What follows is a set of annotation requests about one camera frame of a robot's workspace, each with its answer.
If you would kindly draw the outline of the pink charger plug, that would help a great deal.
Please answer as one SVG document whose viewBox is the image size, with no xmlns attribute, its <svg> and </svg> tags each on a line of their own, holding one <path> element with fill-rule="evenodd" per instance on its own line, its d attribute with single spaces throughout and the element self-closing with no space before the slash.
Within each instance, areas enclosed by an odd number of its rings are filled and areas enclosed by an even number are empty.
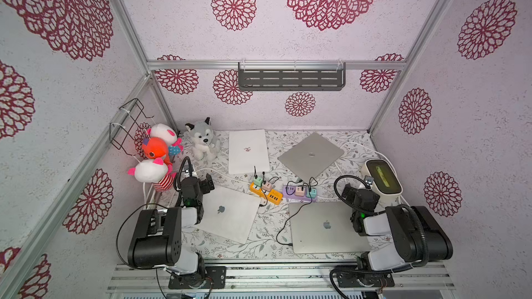
<svg viewBox="0 0 532 299">
<path fill-rule="evenodd" d="M 263 182 L 261 189 L 266 192 L 270 192 L 273 189 L 273 185 L 269 181 L 265 181 Z"/>
</svg>

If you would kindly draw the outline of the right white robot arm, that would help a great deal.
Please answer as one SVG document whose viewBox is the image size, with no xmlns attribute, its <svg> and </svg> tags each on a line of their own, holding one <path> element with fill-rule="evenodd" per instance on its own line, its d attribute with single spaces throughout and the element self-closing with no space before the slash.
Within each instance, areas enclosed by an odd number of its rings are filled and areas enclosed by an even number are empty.
<svg viewBox="0 0 532 299">
<path fill-rule="evenodd" d="M 357 269 L 363 274 L 397 273 L 453 256 L 449 237 L 426 207 L 400 204 L 377 212 L 380 196 L 350 184 L 340 196 L 352 207 L 351 223 L 358 235 L 392 237 L 392 243 L 357 259 Z"/>
</svg>

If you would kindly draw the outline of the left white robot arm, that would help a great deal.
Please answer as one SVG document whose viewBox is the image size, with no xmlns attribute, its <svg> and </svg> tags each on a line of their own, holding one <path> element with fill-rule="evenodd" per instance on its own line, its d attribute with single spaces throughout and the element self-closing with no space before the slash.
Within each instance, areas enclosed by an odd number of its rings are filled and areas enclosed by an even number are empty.
<svg viewBox="0 0 532 299">
<path fill-rule="evenodd" d="M 183 228 L 201 223 L 203 198 L 215 190 L 212 176 L 187 177 L 180 181 L 178 202 L 172 208 L 144 210 L 139 207 L 127 257 L 119 259 L 132 269 L 165 269 L 169 274 L 192 280 L 206 280 L 204 259 L 183 247 Z"/>
</svg>

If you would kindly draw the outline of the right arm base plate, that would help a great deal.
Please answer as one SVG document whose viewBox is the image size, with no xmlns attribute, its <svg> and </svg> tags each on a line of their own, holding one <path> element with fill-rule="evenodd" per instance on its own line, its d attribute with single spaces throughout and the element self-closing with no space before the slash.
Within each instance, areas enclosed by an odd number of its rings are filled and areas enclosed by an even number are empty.
<svg viewBox="0 0 532 299">
<path fill-rule="evenodd" d="M 339 288 L 394 287 L 391 274 L 360 272 L 355 266 L 336 266 L 330 275 Z"/>
</svg>

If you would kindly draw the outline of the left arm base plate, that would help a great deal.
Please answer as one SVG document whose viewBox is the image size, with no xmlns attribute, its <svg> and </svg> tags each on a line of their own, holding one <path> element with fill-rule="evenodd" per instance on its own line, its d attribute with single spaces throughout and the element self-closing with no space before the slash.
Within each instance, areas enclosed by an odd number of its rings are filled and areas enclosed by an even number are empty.
<svg viewBox="0 0 532 299">
<path fill-rule="evenodd" d="M 200 267 L 193 274 L 172 274 L 168 288 L 175 289 L 224 289 L 227 267 Z"/>
</svg>

